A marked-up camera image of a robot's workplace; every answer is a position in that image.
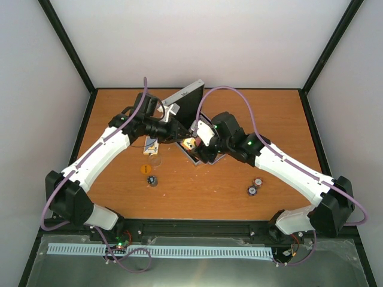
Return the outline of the red playing card deck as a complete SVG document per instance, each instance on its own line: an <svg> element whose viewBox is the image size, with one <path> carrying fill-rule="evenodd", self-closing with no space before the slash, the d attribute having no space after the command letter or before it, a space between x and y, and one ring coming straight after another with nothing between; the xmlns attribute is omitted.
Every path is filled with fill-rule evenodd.
<svg viewBox="0 0 383 287"><path fill-rule="evenodd" d="M201 143L200 137L184 139L181 143L182 147L187 151L196 149Z"/></svg>

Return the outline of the silver aluminium poker case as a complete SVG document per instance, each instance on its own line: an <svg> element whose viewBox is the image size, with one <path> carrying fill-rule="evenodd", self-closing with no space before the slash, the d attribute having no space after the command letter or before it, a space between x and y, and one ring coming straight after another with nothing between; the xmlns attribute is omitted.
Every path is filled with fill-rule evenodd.
<svg viewBox="0 0 383 287"><path fill-rule="evenodd" d="M189 84L188 86L182 88L181 90L177 91L173 95L167 97L165 100L162 100L163 106L170 106L173 103L176 103L180 106L180 110L178 111L176 116L172 118L178 120L190 132L192 132L191 126L194 120L196 120L196 113L198 106L203 98L204 88L205 83L201 79L199 79ZM182 141L183 140L181 140L180 142L176 142L176 146L195 166L198 166L200 164L213 165L224 157L223 154L218 154L214 163L203 163L197 157L195 149L192 151L187 151L182 147Z"/></svg>

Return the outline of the blue playing card deck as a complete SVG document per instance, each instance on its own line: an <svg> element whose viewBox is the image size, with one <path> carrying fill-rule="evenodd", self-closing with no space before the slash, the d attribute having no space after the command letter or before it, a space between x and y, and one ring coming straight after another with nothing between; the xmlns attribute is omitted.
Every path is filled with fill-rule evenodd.
<svg viewBox="0 0 383 287"><path fill-rule="evenodd" d="M147 156L151 156L151 155L157 155L158 152L159 152L159 143L157 139L147 136L145 138L143 154Z"/></svg>

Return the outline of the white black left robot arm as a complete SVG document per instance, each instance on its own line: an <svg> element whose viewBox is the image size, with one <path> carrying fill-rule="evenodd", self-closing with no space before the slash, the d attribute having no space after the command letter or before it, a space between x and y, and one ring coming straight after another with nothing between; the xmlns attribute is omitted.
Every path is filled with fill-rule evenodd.
<svg viewBox="0 0 383 287"><path fill-rule="evenodd" d="M88 197L96 178L139 137L148 136L158 143L179 142L191 136L185 119L196 112L189 93L179 91L165 100L144 91L132 106L126 107L108 123L100 138L75 162L61 172L52 170L45 177L46 204L64 222L61 225L95 226L113 241L124 235L123 217L94 204Z"/></svg>

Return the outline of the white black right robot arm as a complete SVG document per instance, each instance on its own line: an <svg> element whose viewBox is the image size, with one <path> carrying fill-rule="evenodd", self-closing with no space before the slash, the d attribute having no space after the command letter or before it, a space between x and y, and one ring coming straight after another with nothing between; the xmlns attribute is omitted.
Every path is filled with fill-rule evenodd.
<svg viewBox="0 0 383 287"><path fill-rule="evenodd" d="M349 179L344 176L334 179L308 168L269 139L245 133L234 115L228 112L218 114L209 124L194 121L191 130L201 139L195 150L201 161L211 162L219 154L229 155L276 176L310 202L309 206L283 209L273 216L270 224L283 234L315 230L335 238L354 211Z"/></svg>

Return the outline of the right chip row in case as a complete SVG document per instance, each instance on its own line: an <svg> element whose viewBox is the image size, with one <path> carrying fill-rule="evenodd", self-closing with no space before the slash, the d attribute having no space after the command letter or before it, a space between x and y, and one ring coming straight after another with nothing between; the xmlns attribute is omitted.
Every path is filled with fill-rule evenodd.
<svg viewBox="0 0 383 287"><path fill-rule="evenodd" d="M213 125L211 123L211 120L203 113L199 115L199 119L204 122L206 125L210 126L210 128L213 128Z"/></svg>

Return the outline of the clear round dealer button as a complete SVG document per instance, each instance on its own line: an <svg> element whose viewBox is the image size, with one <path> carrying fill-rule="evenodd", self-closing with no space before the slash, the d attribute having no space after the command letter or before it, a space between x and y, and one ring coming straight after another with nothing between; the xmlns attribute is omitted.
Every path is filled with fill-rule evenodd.
<svg viewBox="0 0 383 287"><path fill-rule="evenodd" d="M162 163L162 157L158 154L151 154L148 157L148 160L149 160L149 164L154 168L159 167Z"/></svg>

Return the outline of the yellow left blind button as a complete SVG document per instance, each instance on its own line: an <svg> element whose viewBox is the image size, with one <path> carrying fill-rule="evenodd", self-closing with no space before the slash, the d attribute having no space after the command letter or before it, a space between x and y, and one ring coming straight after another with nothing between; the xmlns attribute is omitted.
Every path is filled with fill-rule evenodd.
<svg viewBox="0 0 383 287"><path fill-rule="evenodd" d="M149 164L143 164L140 167L140 172L144 175L150 174L151 173L151 166Z"/></svg>

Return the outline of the black poker chip stack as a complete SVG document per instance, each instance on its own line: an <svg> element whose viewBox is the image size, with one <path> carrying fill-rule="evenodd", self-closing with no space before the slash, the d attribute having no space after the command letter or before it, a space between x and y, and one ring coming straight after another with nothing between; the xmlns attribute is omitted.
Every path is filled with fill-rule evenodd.
<svg viewBox="0 0 383 287"><path fill-rule="evenodd" d="M156 187L158 185L158 179L154 175L148 176L147 182L148 182L149 186L151 186L151 187Z"/></svg>

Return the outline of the blue white chip stack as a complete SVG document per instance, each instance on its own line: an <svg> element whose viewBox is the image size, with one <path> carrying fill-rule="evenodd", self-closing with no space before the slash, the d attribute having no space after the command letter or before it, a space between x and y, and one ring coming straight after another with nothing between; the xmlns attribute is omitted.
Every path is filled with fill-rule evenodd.
<svg viewBox="0 0 383 287"><path fill-rule="evenodd" d="M255 185L252 185L250 187L247 188L247 194L249 196L255 196L258 192L258 187L255 186Z"/></svg>

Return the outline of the red white chip stack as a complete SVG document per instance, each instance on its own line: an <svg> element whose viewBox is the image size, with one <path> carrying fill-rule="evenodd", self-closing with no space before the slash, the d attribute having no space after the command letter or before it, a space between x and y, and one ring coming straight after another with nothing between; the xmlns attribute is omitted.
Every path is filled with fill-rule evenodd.
<svg viewBox="0 0 383 287"><path fill-rule="evenodd" d="M263 185L262 178L254 178L253 185L256 186L257 188L260 188Z"/></svg>

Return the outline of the green led circuit board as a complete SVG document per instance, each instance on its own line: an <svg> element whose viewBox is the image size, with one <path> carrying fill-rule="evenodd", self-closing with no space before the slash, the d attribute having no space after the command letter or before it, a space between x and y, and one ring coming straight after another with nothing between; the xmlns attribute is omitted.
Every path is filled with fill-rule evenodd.
<svg viewBox="0 0 383 287"><path fill-rule="evenodd" d="M130 231L126 230L122 233L120 237L117 238L117 243L115 244L116 249L126 249L132 244L132 235Z"/></svg>

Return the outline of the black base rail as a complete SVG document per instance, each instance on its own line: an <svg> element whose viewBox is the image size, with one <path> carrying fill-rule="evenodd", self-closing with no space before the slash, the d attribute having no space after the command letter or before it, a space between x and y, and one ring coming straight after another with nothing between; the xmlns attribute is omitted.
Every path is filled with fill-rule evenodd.
<svg viewBox="0 0 383 287"><path fill-rule="evenodd" d="M96 224L74 225L65 220L55 218L45 219L45 229L40 232L61 232L68 234L89 233L97 234L90 226ZM242 239L245 243L264 245L287 245L294 239L298 243L313 239L313 231L295 231L292 235L285 235L277 231L276 226L267 221L215 221L215 220L176 220L176 219L123 219L119 218L111 230L99 227L109 242L116 242L120 238L128 238L128 232L133 242L148 242L152 237L182 237L182 238L233 238ZM326 236L322 231L316 231L319 239L353 239L360 241L356 227L344 227L337 237Z"/></svg>

